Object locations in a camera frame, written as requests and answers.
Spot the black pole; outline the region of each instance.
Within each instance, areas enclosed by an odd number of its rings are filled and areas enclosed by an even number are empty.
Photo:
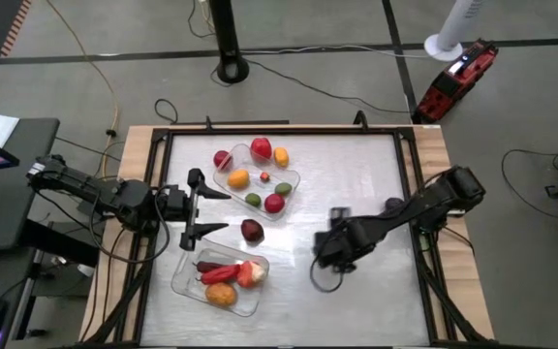
[[[210,0],[209,5],[221,57],[217,66],[217,76],[226,83],[241,82],[249,76],[249,65],[242,58],[238,47],[232,1]]]

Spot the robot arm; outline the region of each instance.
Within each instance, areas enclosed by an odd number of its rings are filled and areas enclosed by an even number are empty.
[[[123,228],[144,236],[158,233],[161,217],[166,221],[186,222],[180,247],[187,251],[195,250],[195,241],[204,235],[228,226],[223,223],[195,223],[199,215],[199,196],[219,200],[230,198],[229,195],[208,188],[200,169],[189,171],[187,183],[191,187],[190,196],[177,185],[160,188],[155,193],[140,180],[100,180],[67,167],[59,155],[38,158],[27,177],[34,190],[66,191],[94,204],[96,212],[114,214]],[[169,189],[169,193],[163,193],[164,189]]]
[[[407,202],[379,215],[332,220],[330,231],[314,235],[314,254],[321,268],[351,272],[357,268],[354,261],[371,253],[390,230],[412,220],[424,231],[440,230],[451,209],[469,211],[483,194],[485,190],[469,169],[453,167]]]

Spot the red power tool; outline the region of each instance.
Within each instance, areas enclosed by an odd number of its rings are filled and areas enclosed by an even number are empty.
[[[442,119],[481,79],[498,53],[499,49],[492,42],[478,39],[434,79],[418,104],[415,116],[427,123]]]

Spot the clear plastic tray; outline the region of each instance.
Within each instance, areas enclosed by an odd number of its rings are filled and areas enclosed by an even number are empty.
[[[202,274],[197,271],[196,267],[197,263],[200,261],[224,265],[253,261],[262,266],[266,270],[266,275],[268,275],[270,264],[266,258],[251,255],[203,238],[201,241],[198,241],[195,251],[182,251],[175,273],[171,279],[171,288],[179,295],[203,301],[240,316],[251,316],[256,312],[258,303],[260,302],[260,296],[262,295],[262,289],[264,288],[264,282],[250,289],[242,288],[235,282],[232,283],[237,294],[236,303],[229,307],[217,306],[208,302],[205,297],[205,289],[207,286],[202,284],[201,281],[198,281],[198,279],[202,277]]]
[[[300,183],[300,175],[298,172],[282,169],[275,165],[272,160],[256,159],[254,161],[251,157],[251,148],[246,144],[237,144],[230,152],[230,157],[232,158],[232,163],[224,170],[220,170],[221,166],[217,168],[214,172],[214,181],[234,198],[237,198],[238,202],[251,208],[261,216],[269,220],[281,218],[283,213],[288,209],[291,197],[294,196],[296,187]],[[237,190],[228,185],[228,177],[232,171],[239,169],[246,170],[249,173],[249,185],[244,189]],[[263,182],[260,179],[260,175],[264,172],[270,175],[270,180],[268,182]],[[269,213],[264,208],[264,200],[268,195],[275,193],[275,186],[279,183],[289,183],[292,186],[292,192],[284,197],[286,205],[281,211]],[[244,198],[249,193],[258,194],[260,198],[262,198],[262,203],[259,207],[251,206],[245,202]]]

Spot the green fruit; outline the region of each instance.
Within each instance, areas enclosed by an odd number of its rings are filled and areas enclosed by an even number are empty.
[[[262,203],[262,198],[260,198],[260,195],[258,194],[251,193],[247,194],[247,196],[244,198],[244,201],[251,206],[257,207]]]
[[[279,183],[275,187],[275,194],[286,196],[292,191],[292,186],[289,183]]]

